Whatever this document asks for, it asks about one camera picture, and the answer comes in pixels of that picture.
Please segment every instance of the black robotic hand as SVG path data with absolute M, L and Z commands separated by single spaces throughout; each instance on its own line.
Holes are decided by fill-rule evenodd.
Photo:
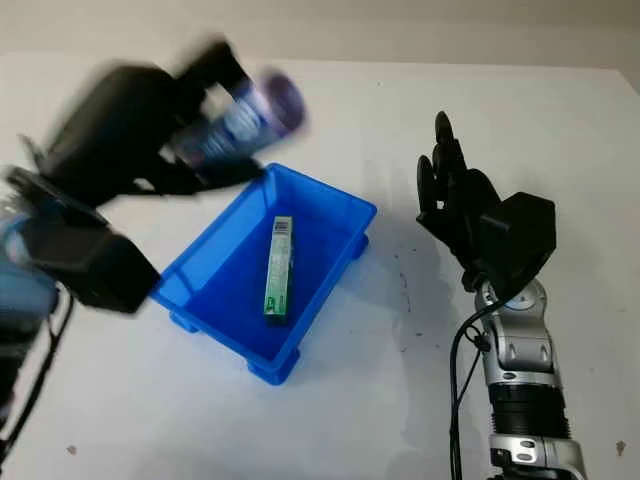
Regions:
M 489 280 L 496 296 L 508 300 L 555 249 L 554 204 L 523 192 L 500 200 L 484 173 L 467 168 L 444 112 L 435 127 L 433 163 L 424 155 L 418 160 L 417 221 L 451 249 L 468 292 Z
M 96 208 L 120 194 L 193 195 L 262 172 L 251 158 L 211 162 L 196 172 L 175 155 L 160 155 L 176 132 L 201 119 L 206 89 L 220 84 L 232 91 L 248 80 L 220 40 L 185 65 L 174 76 L 156 66 L 112 67 L 44 151 L 27 141 L 38 172 L 14 168 L 8 174 L 29 206 L 21 226 L 29 265 L 65 284 L 85 305 L 133 313 L 159 279 Z

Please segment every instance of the blue plastic bin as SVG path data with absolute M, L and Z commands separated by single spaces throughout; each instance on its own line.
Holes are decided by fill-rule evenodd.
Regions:
M 279 385 L 331 289 L 366 248 L 375 214 L 369 202 L 271 164 L 165 270 L 152 296 L 175 323 L 215 338 L 245 357 L 251 372 Z M 262 313 L 276 215 L 293 217 L 286 327 L 267 325 Z

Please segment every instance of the green box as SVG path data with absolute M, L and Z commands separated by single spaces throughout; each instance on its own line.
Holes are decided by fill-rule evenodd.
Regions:
M 264 315 L 274 325 L 284 325 L 291 297 L 293 278 L 293 218 L 277 216 L 271 232 L 269 269 L 264 295 Z

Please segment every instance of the black cylinder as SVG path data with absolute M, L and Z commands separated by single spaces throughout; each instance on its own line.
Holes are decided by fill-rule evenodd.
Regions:
M 562 390 L 545 385 L 489 386 L 496 433 L 571 438 Z

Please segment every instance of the black cable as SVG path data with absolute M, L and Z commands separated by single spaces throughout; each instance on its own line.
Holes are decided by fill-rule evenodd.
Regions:
M 462 395 L 465 393 L 469 380 L 471 379 L 471 374 L 473 373 L 473 369 L 477 364 L 477 361 L 474 361 L 474 365 L 472 370 L 469 372 L 469 376 L 465 381 L 465 385 L 462 389 L 462 395 L 458 396 L 458 347 L 460 346 L 460 340 L 463 335 L 466 334 L 467 329 L 473 326 L 473 323 L 479 318 L 484 317 L 485 315 L 489 315 L 499 308 L 501 308 L 505 301 L 500 301 L 496 303 L 492 303 L 491 305 L 487 305 L 486 307 L 478 310 L 476 313 L 467 318 L 463 324 L 460 326 L 455 336 L 453 337 L 453 342 L 451 343 L 451 351 L 449 353 L 449 375 L 451 382 L 451 423 L 449 425 L 449 466 L 451 469 L 451 479 L 452 480 L 462 480 L 462 460 L 460 454 L 460 425 L 458 419 L 458 410 L 460 407 L 460 402 L 462 401 Z
M 475 325 L 469 325 L 469 328 L 464 331 L 464 337 L 475 345 L 475 340 L 469 336 L 469 329 L 473 330 L 477 336 L 482 336 L 482 334 L 480 333 L 480 330 L 478 330 L 478 327 L 476 327 Z
M 67 325 L 69 324 L 69 319 L 71 318 L 71 315 L 73 314 L 73 309 L 75 307 L 75 298 L 73 298 L 73 296 L 71 295 L 71 292 L 69 292 L 68 290 L 67 290 L 67 293 L 69 294 L 69 303 L 67 304 L 67 310 L 64 314 L 62 323 L 60 324 L 60 328 L 58 329 L 57 334 L 54 334 L 53 332 L 51 316 L 47 318 L 47 329 L 48 329 L 49 340 L 50 340 L 49 351 L 47 352 L 47 355 L 45 356 L 42 362 L 42 365 L 40 366 L 38 375 L 36 376 L 36 379 L 33 382 L 31 391 L 29 392 L 29 396 L 27 397 L 24 407 L 22 408 L 22 412 L 20 412 L 20 416 L 18 417 L 16 424 L 14 425 L 7 439 L 2 442 L 2 452 L 0 452 L 0 466 L 2 465 L 4 460 L 9 456 L 9 453 L 11 453 L 11 449 L 15 445 L 16 440 L 20 436 L 22 429 L 24 428 L 25 424 L 27 423 L 27 420 L 29 419 L 29 415 L 31 415 L 31 412 L 33 411 L 33 407 L 35 407 L 35 404 L 38 401 L 38 398 L 40 397 L 40 393 L 42 392 L 42 387 L 44 386 L 44 381 L 47 378 L 47 373 L 49 372 L 49 369 L 53 364 L 53 360 L 58 350 L 60 339 L 62 338 L 62 335 L 64 334 L 67 328 Z
M 462 385 L 462 389 L 460 389 L 460 395 L 458 395 L 458 399 L 456 400 L 456 404 L 458 408 L 460 408 L 460 404 L 462 403 L 462 397 L 464 397 L 464 394 L 466 393 L 467 388 L 469 387 L 469 383 L 471 382 L 471 377 L 473 377 L 473 372 L 475 371 L 476 366 L 478 365 L 478 360 L 480 360 L 481 354 L 482 354 L 482 350 L 478 349 L 476 353 L 476 358 L 473 359 L 473 363 L 471 364 L 469 373 L 467 373 L 467 378 L 465 379 L 464 384 Z

